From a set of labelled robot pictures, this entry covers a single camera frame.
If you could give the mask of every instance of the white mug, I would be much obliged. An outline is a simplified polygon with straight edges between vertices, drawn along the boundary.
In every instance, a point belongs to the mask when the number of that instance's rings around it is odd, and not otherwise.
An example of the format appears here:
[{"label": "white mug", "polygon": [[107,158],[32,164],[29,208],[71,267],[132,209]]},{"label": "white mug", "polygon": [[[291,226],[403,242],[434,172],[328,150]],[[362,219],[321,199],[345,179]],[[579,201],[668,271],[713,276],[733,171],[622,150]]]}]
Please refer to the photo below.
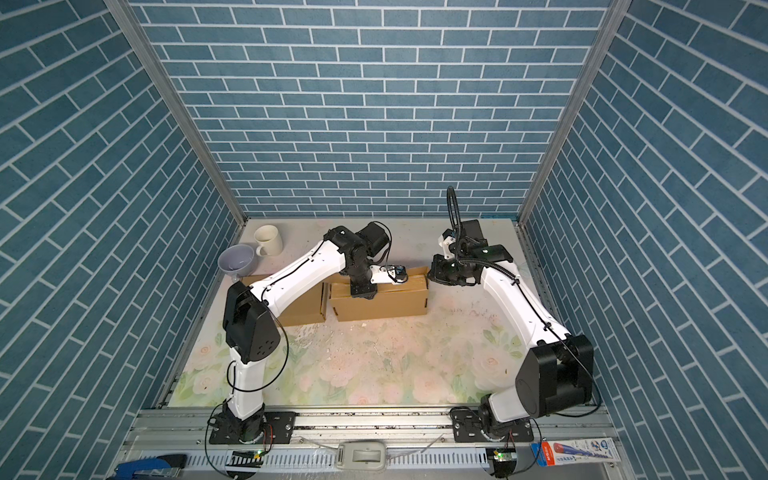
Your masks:
[{"label": "white mug", "polygon": [[264,225],[256,229],[253,238],[259,244],[256,255],[259,257],[274,257],[283,251],[283,239],[274,225]]}]

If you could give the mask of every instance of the side wall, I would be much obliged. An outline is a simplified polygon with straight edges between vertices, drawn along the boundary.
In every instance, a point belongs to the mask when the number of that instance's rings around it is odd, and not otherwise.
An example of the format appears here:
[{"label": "side wall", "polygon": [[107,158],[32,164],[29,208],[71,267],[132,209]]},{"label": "side wall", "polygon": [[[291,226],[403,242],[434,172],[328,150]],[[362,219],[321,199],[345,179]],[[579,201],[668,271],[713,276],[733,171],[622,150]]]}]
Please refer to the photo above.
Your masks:
[{"label": "side wall", "polygon": [[768,477],[767,25],[634,0],[529,225],[638,478]]},{"label": "side wall", "polygon": [[32,4],[0,2],[0,478],[103,478],[235,226],[101,0]]},{"label": "side wall", "polygon": [[252,217],[513,216],[610,0],[131,0]]}]

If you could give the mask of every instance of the floral pattern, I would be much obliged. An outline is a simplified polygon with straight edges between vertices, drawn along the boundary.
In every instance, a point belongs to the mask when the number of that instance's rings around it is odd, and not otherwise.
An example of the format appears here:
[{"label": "floral pattern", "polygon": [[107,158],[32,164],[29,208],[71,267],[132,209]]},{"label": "floral pattern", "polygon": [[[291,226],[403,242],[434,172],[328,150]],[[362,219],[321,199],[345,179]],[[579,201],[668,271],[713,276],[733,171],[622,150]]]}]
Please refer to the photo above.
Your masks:
[{"label": "floral pattern", "polygon": [[[528,269],[520,266],[524,280]],[[273,406],[473,403],[515,383],[520,340],[484,290],[430,284],[425,316],[287,327],[290,355],[280,378],[264,390]],[[220,320],[200,331],[169,406],[215,406],[230,392],[230,362]],[[269,358],[272,379],[285,343]]]}]

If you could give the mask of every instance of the table surface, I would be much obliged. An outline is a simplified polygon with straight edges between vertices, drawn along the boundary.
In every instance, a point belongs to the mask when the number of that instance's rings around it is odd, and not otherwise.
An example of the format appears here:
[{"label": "table surface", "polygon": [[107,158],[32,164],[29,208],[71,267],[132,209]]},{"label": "table surface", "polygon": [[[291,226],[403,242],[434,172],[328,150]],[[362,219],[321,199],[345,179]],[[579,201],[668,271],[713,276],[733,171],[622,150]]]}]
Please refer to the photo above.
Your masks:
[{"label": "table surface", "polygon": [[[359,230],[366,219],[249,220],[240,243],[256,246],[253,233],[275,225],[284,249],[259,258],[253,274],[274,273],[314,246],[330,228]],[[448,219],[386,219],[394,242],[390,263],[425,266],[440,253],[438,236]],[[480,220],[490,244],[501,243],[515,258],[523,280],[536,291],[510,220]],[[230,389],[225,372],[229,349],[221,328],[232,279],[225,277],[197,336],[170,407],[215,406]],[[271,406],[424,405],[477,402],[490,391],[514,385],[523,357],[516,332],[482,288],[429,285],[424,316],[341,323],[333,309],[326,322],[287,327],[290,357],[285,371],[264,390]],[[285,359],[285,342],[270,357],[272,379]]]}]

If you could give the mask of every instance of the brown cardboard box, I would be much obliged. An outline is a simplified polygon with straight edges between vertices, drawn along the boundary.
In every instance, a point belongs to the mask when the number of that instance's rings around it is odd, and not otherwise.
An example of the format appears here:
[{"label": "brown cardboard box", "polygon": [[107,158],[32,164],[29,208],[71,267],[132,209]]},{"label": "brown cardboard box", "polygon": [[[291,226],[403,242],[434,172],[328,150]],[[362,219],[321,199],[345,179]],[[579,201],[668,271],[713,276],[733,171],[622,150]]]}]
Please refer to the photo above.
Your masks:
[{"label": "brown cardboard box", "polygon": [[[267,278],[269,275],[244,276],[241,280],[246,285]],[[302,296],[295,299],[277,319],[283,326],[309,325],[326,321],[326,304],[330,288],[325,283],[318,283]]]},{"label": "brown cardboard box", "polygon": [[400,284],[380,283],[372,300],[352,298],[349,277],[332,275],[325,279],[330,286],[329,304],[340,322],[426,315],[429,299],[429,268],[409,268],[408,281]]}]

